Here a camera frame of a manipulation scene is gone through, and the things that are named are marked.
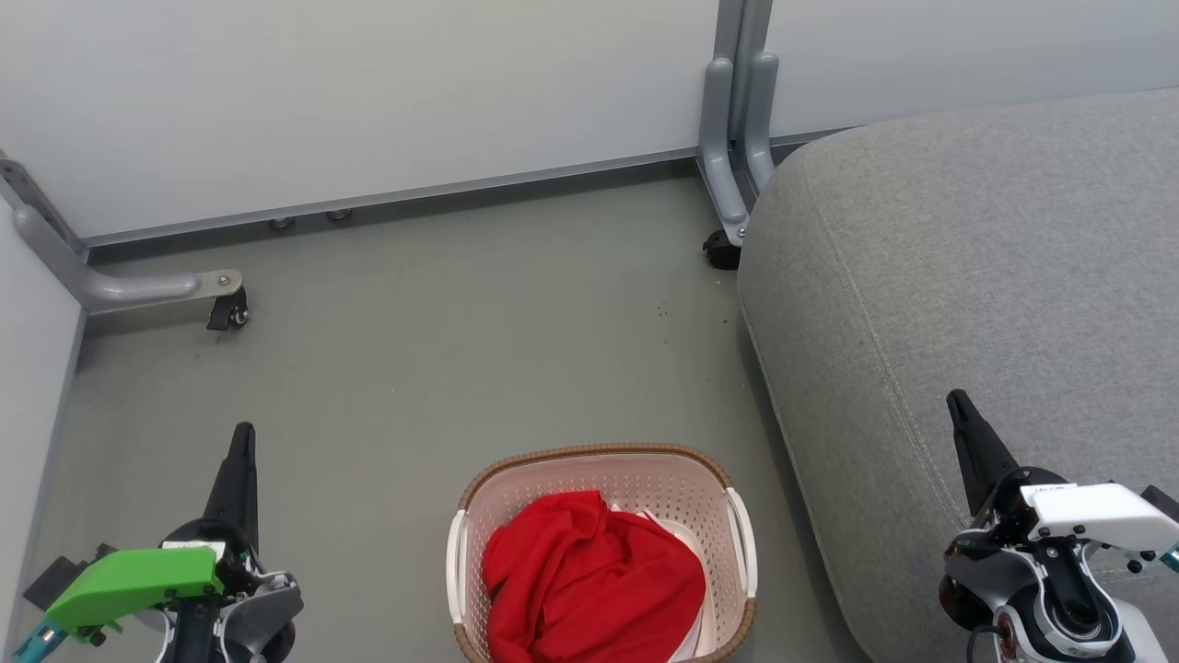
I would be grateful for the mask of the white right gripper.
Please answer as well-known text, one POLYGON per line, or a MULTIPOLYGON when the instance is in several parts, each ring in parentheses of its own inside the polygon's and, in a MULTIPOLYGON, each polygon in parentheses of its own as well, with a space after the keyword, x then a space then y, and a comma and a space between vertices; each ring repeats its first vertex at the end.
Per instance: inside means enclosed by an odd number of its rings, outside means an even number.
POLYGON ((971 517, 970 562, 1010 558, 1035 576, 1081 576, 1098 550, 1117 550, 1133 575, 1147 564, 1175 572, 1175 501, 1150 486, 1078 485, 1048 470, 1019 470, 967 390, 946 403, 971 517))

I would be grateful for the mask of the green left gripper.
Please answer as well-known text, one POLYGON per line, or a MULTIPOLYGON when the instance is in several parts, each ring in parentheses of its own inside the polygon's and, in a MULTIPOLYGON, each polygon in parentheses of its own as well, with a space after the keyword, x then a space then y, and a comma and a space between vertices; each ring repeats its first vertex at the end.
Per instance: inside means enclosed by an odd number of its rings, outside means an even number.
POLYGON ((236 424, 203 518, 174 529, 157 547, 104 547, 93 562, 42 575, 42 613, 77 639, 88 641, 119 621, 186 600, 228 608, 257 587, 258 480, 253 424, 236 424))

